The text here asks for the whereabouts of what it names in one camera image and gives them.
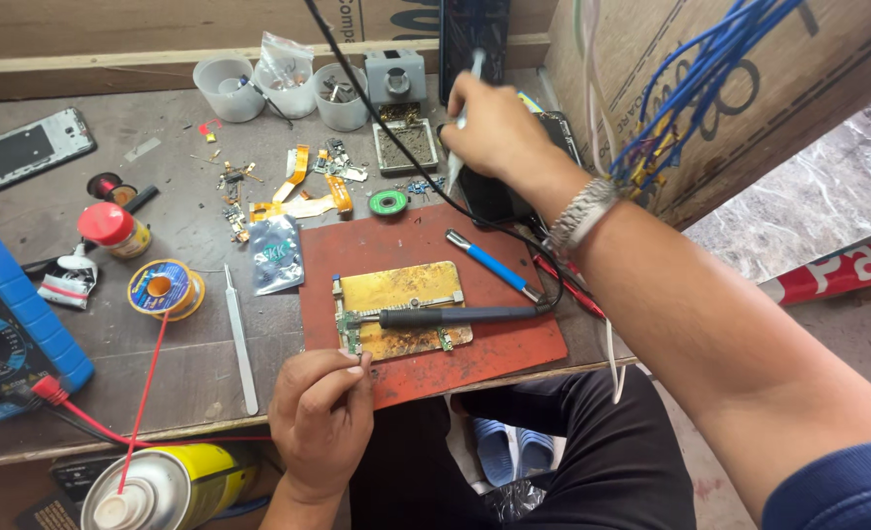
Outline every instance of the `green desoldering wick spool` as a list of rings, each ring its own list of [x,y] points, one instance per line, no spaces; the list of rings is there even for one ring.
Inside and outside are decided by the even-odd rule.
[[[406,196],[395,189],[377,191],[370,198],[370,211],[383,217],[395,215],[406,209]]]

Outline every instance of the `metal watch band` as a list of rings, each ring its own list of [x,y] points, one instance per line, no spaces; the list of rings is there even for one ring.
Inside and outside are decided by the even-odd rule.
[[[604,178],[590,181],[550,228],[553,250],[560,256],[569,256],[617,200],[618,190],[611,182]]]

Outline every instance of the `blue multimeter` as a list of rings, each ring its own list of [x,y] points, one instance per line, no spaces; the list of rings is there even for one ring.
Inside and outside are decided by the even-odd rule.
[[[67,392],[75,392],[93,372],[91,361],[0,240],[0,420],[23,410],[7,400],[11,390],[52,375]]]

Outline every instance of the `hand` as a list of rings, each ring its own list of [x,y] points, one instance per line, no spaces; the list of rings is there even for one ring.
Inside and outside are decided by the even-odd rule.
[[[476,172],[509,185],[520,175],[542,171],[557,147],[512,87],[494,88],[462,72],[449,97],[449,115],[467,104],[467,124],[442,128],[442,141]]]
[[[363,362],[337,350],[285,361],[268,406],[268,424],[288,466],[294,500],[322,504],[347,488],[373,431],[370,352]]]

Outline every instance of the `blue slipper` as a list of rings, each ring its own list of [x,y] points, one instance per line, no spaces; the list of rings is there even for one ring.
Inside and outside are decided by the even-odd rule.
[[[530,429],[517,429],[520,462],[517,478],[550,471],[553,466],[553,439]]]
[[[477,458],[492,486],[500,487],[513,480],[513,456],[504,424],[494,420],[472,418],[477,440]]]

